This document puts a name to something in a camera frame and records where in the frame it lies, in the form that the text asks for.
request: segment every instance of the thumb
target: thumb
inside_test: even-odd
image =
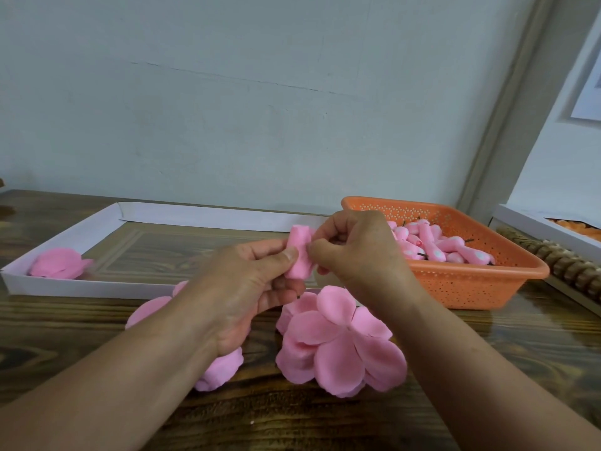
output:
[[[275,255],[266,256],[255,262],[259,279],[267,283],[288,271],[299,256],[298,250],[291,246]]]
[[[328,271],[336,271],[342,250],[344,250],[342,245],[333,244],[326,239],[318,239],[307,246],[307,253],[309,253],[311,261],[325,267]]]

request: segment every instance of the pink flower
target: pink flower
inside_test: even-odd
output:
[[[184,288],[187,281],[182,281],[173,288],[173,295]],[[125,329],[134,326],[144,318],[152,315],[160,308],[164,307],[171,300],[170,296],[161,296],[160,298],[152,299],[140,305],[128,318],[125,324]],[[244,362],[242,356],[242,347],[238,347],[226,356],[221,356],[213,361],[213,363],[204,372],[202,377],[194,385],[196,391],[213,391],[229,381],[238,371],[238,368]]]
[[[315,378],[338,397],[354,396],[365,384],[388,391],[404,382],[407,363],[388,340],[392,332],[355,304],[346,289],[327,286],[282,308],[276,327],[284,340],[275,362],[286,379],[302,384]]]
[[[72,248],[53,248],[41,253],[31,265],[32,277],[60,278],[72,280],[83,274],[93,260],[83,260]]]

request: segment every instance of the orange plastic basket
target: orange plastic basket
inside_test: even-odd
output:
[[[447,308],[500,308],[526,280],[549,275],[543,260],[447,205],[347,196],[342,208],[379,210],[398,225],[425,218],[440,225],[445,236],[473,239],[470,247],[492,254],[494,266],[409,261],[422,286]]]

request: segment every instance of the right hand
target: right hand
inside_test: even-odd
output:
[[[333,272],[350,293],[376,311],[379,298],[418,288],[386,217],[376,210],[342,210],[315,232],[308,247],[318,273]]]

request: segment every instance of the wood grain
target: wood grain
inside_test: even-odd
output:
[[[9,191],[0,205],[0,265],[115,198]],[[65,369],[122,331],[139,301],[8,296],[0,290],[0,403]],[[601,320],[542,281],[526,284],[498,311],[457,314],[553,395],[601,425]],[[191,392],[148,450],[457,449],[422,389],[364,389],[337,399],[314,383],[294,386],[274,358],[278,310],[259,315],[244,365],[212,393]]]

